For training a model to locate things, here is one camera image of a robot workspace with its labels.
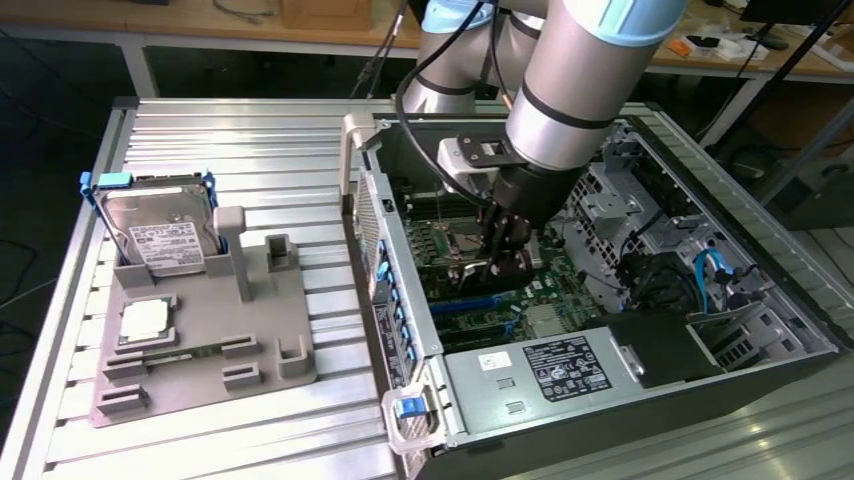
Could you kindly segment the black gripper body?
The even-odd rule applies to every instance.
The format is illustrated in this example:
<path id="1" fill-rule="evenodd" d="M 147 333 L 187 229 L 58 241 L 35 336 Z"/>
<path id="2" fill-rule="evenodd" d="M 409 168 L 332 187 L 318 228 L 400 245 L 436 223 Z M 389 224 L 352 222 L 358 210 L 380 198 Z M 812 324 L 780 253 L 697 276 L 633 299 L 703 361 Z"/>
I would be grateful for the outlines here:
<path id="1" fill-rule="evenodd" d="M 493 185 L 493 201 L 501 212 L 544 226 L 558 214 L 586 167 L 549 170 L 533 163 L 500 170 Z"/>

